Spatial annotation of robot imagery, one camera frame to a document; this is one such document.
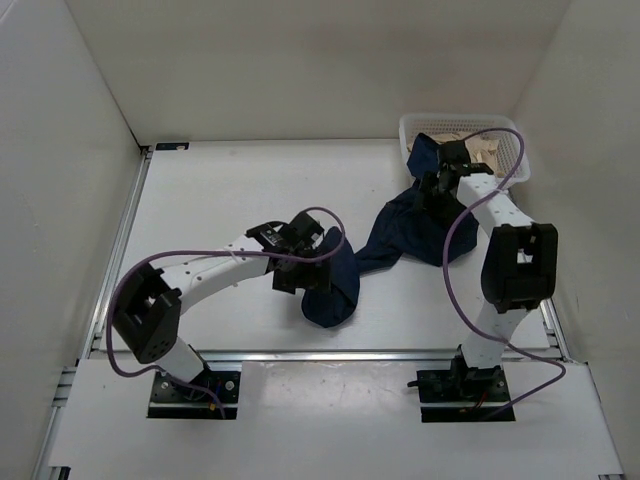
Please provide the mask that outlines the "dark blue denim trousers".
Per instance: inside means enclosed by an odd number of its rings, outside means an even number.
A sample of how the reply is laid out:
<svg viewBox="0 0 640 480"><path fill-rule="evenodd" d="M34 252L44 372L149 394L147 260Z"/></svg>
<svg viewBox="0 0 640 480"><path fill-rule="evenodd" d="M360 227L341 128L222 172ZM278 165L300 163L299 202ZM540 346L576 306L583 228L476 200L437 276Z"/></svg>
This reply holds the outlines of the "dark blue denim trousers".
<svg viewBox="0 0 640 480"><path fill-rule="evenodd" d="M330 291L304 292L301 310L307 320L322 328L342 324L356 310L360 277L394 266L403 255L432 266L442 265L447 229L414 207L422 177L438 169L437 149L433 138L418 134L407 162L414 177L412 186L386 202L364 247L355 252L345 242L329 259Z"/></svg>

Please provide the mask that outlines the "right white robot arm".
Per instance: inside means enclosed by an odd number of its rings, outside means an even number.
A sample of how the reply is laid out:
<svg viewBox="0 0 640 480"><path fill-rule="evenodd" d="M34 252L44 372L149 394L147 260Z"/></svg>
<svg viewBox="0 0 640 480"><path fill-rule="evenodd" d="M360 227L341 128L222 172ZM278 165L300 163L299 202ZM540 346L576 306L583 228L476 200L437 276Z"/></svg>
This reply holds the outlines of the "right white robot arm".
<svg viewBox="0 0 640 480"><path fill-rule="evenodd" d="M417 384L431 402L492 400L516 328L554 293L558 232L522 213L493 170L471 161L463 141L440 145L437 161L437 171L421 180L417 205L445 228L447 243L464 220L477 220L489 239L480 274L484 301L449 368L425 371Z"/></svg>

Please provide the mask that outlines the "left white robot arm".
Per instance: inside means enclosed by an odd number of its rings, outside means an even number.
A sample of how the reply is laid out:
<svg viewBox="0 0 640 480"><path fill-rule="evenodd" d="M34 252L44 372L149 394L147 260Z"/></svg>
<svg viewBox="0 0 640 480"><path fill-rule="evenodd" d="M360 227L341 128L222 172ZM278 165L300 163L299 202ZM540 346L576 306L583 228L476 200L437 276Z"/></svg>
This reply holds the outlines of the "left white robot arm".
<svg viewBox="0 0 640 480"><path fill-rule="evenodd" d="M144 372L164 375L188 400L211 395L207 363L178 335L182 315L220 291L265 275L273 277L277 291L329 291L330 260L339 250L322 246L324 235L303 210L290 222L250 228L219 250L176 250L174 265L152 264L169 252L140 261L123 275L109 303L105 337L112 369L124 378L134 375L117 364L113 337L118 335Z"/></svg>

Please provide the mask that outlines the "beige trousers in basket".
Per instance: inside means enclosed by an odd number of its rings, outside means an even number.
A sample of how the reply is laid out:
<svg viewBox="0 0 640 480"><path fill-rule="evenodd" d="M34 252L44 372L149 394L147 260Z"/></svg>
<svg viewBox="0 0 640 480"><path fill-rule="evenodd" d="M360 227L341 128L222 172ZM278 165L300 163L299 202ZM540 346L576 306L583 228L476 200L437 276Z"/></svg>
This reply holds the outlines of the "beige trousers in basket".
<svg viewBox="0 0 640 480"><path fill-rule="evenodd" d="M427 171L438 170L437 150L438 146L446 142L461 140L470 135L470 132L456 131L453 133L440 133L426 135L420 133L416 138L408 142L404 152L408 154L406 161L410 174L414 178L421 178ZM474 136L465 141L466 149L473 163L487 164L498 177L504 177L505 171L498 164L499 139L483 139Z"/></svg>

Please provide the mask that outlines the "white plastic basket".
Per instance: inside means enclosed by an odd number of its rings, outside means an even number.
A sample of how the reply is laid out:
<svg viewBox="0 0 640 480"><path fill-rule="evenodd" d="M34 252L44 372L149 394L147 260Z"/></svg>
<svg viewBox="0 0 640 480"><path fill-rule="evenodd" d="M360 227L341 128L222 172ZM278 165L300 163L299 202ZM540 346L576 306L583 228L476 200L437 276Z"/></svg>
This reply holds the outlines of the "white plastic basket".
<svg viewBox="0 0 640 480"><path fill-rule="evenodd" d="M518 165L508 186L523 183L530 177L527 157L520 153L520 141L513 133L515 125L500 115L410 113L400 118L401 156L408 170L409 184L416 186L427 172L438 170L437 150L440 144L467 139L469 148L484 145L486 162L496 176L502 178Z"/></svg>

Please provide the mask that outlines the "aluminium front rail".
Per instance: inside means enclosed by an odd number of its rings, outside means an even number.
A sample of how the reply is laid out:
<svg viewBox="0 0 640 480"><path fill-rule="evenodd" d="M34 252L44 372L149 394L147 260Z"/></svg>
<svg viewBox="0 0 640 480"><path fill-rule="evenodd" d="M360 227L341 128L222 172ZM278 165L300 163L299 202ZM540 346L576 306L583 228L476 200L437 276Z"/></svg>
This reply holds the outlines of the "aluminium front rail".
<svg viewBox="0 0 640 480"><path fill-rule="evenodd" d="M457 349L445 350L298 350L224 351L204 350L209 362L348 362L348 361L449 361Z"/></svg>

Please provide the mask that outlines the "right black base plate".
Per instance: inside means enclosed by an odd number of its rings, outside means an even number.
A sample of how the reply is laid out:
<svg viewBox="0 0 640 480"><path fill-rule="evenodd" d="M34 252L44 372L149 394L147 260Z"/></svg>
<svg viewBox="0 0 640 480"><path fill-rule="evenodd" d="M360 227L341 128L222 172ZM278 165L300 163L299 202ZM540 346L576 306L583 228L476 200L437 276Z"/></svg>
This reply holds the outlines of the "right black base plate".
<svg viewBox="0 0 640 480"><path fill-rule="evenodd" d="M418 393L421 422L515 422L504 371L498 367L488 378L462 378L452 370L419 370L407 383Z"/></svg>

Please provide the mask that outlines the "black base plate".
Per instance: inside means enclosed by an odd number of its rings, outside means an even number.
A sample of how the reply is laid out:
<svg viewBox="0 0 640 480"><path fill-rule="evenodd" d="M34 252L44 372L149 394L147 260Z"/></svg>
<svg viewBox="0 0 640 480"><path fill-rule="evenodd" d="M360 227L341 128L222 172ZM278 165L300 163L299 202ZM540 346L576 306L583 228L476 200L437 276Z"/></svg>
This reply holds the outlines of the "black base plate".
<svg viewBox="0 0 640 480"><path fill-rule="evenodd" d="M238 414L241 371L214 367L205 371L197 384L213 392L221 406L205 392L170 381L156 373L149 395L147 417L171 420L235 420Z"/></svg>
<svg viewBox="0 0 640 480"><path fill-rule="evenodd" d="M488 378L462 378L452 370L419 370L407 383L418 393L421 422L515 422L504 371L498 367Z"/></svg>

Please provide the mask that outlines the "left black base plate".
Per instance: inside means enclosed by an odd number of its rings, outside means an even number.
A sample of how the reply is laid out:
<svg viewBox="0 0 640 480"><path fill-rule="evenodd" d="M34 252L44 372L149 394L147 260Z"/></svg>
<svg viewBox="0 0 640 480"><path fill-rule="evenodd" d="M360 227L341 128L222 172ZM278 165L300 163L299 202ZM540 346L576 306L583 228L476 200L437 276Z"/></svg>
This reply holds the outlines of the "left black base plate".
<svg viewBox="0 0 640 480"><path fill-rule="evenodd" d="M197 384L213 392L221 406L205 392L170 381L156 373L149 395L147 417L171 420L235 420L238 414L241 371L214 367L205 371Z"/></svg>

